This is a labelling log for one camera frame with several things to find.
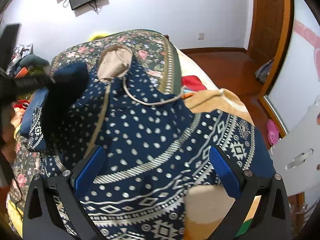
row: brown door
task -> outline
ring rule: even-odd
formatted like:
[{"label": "brown door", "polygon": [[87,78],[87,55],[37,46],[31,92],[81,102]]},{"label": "brown door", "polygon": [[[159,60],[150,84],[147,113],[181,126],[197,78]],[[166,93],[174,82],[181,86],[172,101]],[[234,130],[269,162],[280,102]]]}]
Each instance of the brown door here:
[{"label": "brown door", "polygon": [[278,48],[284,14],[284,0],[254,0],[248,55],[261,66]]}]

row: blue textured pad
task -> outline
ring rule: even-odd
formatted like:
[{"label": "blue textured pad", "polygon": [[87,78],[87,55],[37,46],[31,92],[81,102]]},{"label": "blue textured pad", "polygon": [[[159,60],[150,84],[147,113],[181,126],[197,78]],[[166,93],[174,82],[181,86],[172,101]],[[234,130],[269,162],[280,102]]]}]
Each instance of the blue textured pad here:
[{"label": "blue textured pad", "polygon": [[209,160],[216,171],[217,176],[221,180],[228,196],[239,199],[241,196],[240,182],[215,147],[210,148]]},{"label": "blue textured pad", "polygon": [[95,154],[92,156],[90,161],[84,167],[75,183],[75,196],[81,198],[85,196],[88,188],[98,175],[104,160],[106,157],[106,152],[102,147],[99,147]]}]

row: white drawstring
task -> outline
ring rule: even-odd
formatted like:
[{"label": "white drawstring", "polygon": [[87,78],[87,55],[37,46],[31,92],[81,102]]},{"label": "white drawstring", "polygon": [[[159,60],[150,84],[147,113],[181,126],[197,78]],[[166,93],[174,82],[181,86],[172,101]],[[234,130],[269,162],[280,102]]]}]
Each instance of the white drawstring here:
[{"label": "white drawstring", "polygon": [[164,105],[164,104],[167,104],[167,103],[171,103],[171,102],[174,102],[174,101],[177,101],[179,98],[181,98],[183,96],[183,90],[186,88],[186,86],[182,86],[181,89],[180,89],[180,94],[177,95],[176,97],[174,98],[170,98],[168,100],[165,100],[163,102],[156,102],[156,103],[145,103],[145,102],[142,102],[140,100],[138,100],[137,98],[135,98],[133,95],[130,94],[129,90],[128,90],[128,87],[127,87],[127,84],[126,84],[126,81],[127,79],[124,77],[122,79],[122,83],[123,83],[123,89],[124,91],[126,92],[126,94],[134,101],[136,101],[137,103],[140,103],[144,106],[160,106],[160,105]]}]

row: reddish brown floor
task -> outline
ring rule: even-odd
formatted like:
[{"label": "reddish brown floor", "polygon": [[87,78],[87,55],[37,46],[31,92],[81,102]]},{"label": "reddish brown floor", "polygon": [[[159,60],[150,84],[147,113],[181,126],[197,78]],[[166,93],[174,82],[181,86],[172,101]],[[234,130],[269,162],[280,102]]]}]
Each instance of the reddish brown floor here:
[{"label": "reddish brown floor", "polygon": [[269,116],[257,101],[262,84],[255,79],[254,72],[259,67],[242,52],[194,53],[188,56],[207,73],[218,88],[226,88],[240,98],[269,148],[267,138]]}]

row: wall socket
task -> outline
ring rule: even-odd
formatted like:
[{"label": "wall socket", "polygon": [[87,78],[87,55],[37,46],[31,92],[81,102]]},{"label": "wall socket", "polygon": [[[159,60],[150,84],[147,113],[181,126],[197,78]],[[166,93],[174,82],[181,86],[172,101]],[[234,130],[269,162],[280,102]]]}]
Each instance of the wall socket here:
[{"label": "wall socket", "polygon": [[198,40],[204,39],[204,33],[198,33]]}]

